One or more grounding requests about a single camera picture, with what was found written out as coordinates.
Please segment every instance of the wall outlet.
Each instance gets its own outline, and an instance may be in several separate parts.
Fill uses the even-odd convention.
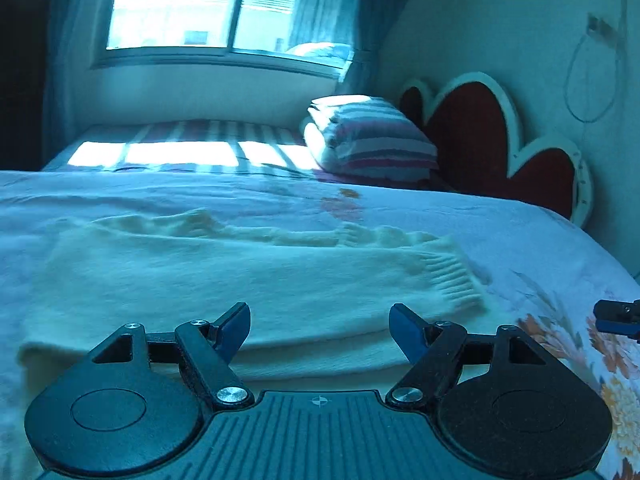
[[[587,34],[611,48],[618,46],[618,32],[615,27],[591,13],[587,14]]]

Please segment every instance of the crosshair symbol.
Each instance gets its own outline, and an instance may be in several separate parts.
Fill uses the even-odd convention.
[[[314,403],[318,408],[322,408],[326,403],[329,402],[329,399],[323,396],[317,396],[311,399],[311,402]]]

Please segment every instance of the sheer curtain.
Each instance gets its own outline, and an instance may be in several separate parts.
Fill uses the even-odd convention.
[[[303,43],[353,43],[356,0],[296,0],[287,48]]]
[[[391,27],[408,0],[357,0],[353,61],[345,68],[338,92],[369,94],[378,56]]]
[[[42,107],[44,163],[76,138],[67,60],[80,5],[81,0],[50,0],[47,75]]]

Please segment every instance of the metal screw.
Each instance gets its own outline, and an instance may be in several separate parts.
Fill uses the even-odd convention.
[[[422,392],[418,388],[396,388],[391,396],[398,402],[418,402],[422,398]]]
[[[237,404],[242,402],[249,396],[249,393],[244,388],[238,388],[237,386],[228,386],[218,390],[216,397],[222,402],[227,404]]]

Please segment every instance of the red headboard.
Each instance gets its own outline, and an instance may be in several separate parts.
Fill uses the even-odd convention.
[[[486,74],[456,78],[433,99],[405,85],[399,108],[436,145],[440,176],[453,188],[539,205],[580,227],[587,221],[593,192],[577,146],[545,136],[523,147],[511,99]]]

